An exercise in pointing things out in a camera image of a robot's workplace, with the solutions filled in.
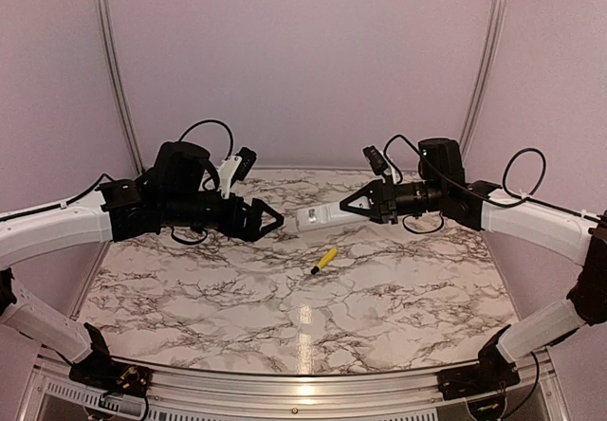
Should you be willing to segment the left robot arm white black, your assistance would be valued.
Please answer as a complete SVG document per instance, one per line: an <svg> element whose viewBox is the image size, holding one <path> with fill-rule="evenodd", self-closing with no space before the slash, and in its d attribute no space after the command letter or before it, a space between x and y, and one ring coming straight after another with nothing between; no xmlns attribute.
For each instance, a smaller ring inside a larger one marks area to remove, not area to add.
<svg viewBox="0 0 607 421"><path fill-rule="evenodd" d="M101 331L71 320L33 295L11 272L13 265L78 245L121 242L164 228L216 230L256 242L281 227L284 217L264 201L231 192L254 164L247 148L214 167L193 143L167 141L151 169L135 180L102 183L36 210L1 218L1 322L54 350L71 380L108 394L143 397L149 368L116 361Z"/></svg>

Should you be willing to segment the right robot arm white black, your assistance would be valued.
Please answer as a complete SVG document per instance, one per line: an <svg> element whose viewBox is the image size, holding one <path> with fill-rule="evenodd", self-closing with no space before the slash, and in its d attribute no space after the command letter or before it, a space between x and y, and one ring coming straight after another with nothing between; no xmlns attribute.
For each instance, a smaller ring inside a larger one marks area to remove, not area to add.
<svg viewBox="0 0 607 421"><path fill-rule="evenodd" d="M340 209L377 224L438 212L476 231L513 236L549 249L580 265L566 297L506 326L479 351L472 365L444 370L437 377L446 400L503 391L519 383L519 359L545 345L558 344L582 326L606 321L606 216L550 205L531 195L515 195L488 181L468 183L457 141L421 140L420 181L394 182L390 160L376 147L363 153L376 179L340 201Z"/></svg>

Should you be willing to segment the white remote control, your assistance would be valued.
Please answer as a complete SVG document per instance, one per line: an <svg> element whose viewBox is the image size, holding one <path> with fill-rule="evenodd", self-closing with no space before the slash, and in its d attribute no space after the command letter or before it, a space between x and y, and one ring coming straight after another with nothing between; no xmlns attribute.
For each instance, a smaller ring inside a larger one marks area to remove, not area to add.
<svg viewBox="0 0 607 421"><path fill-rule="evenodd" d="M369 219L362 215L344 211L339 203L309 206L296 211L295 227L298 232L367 223Z"/></svg>

